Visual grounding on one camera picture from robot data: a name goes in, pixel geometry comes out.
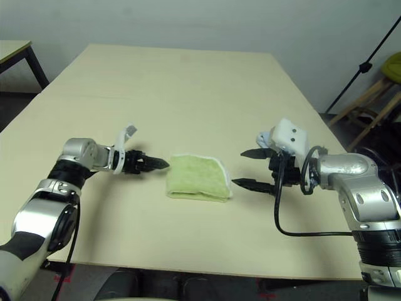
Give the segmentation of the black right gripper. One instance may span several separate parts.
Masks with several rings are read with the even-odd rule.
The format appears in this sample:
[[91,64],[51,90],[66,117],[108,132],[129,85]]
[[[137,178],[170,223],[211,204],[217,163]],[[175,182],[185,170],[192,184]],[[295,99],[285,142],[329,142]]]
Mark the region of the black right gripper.
[[[282,157],[276,154],[275,150],[271,148],[249,149],[242,152],[241,156],[251,159],[270,158],[269,170],[272,171],[272,177],[274,181],[278,180],[279,165],[281,163]],[[300,185],[300,181],[301,171],[299,167],[296,166],[296,158],[295,156],[289,156],[284,168],[283,185],[288,187],[292,185]],[[240,178],[233,179],[232,182],[249,191],[266,193],[270,195],[276,194],[274,185],[265,182],[258,182],[255,179]]]

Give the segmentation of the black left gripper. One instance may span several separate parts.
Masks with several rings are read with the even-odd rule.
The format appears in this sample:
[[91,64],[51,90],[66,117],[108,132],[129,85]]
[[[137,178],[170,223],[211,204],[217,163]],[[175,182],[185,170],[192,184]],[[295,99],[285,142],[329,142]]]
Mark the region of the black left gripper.
[[163,170],[169,166],[170,164],[161,158],[146,156],[139,150],[131,150],[125,153],[122,172],[125,174],[140,174],[141,172]]

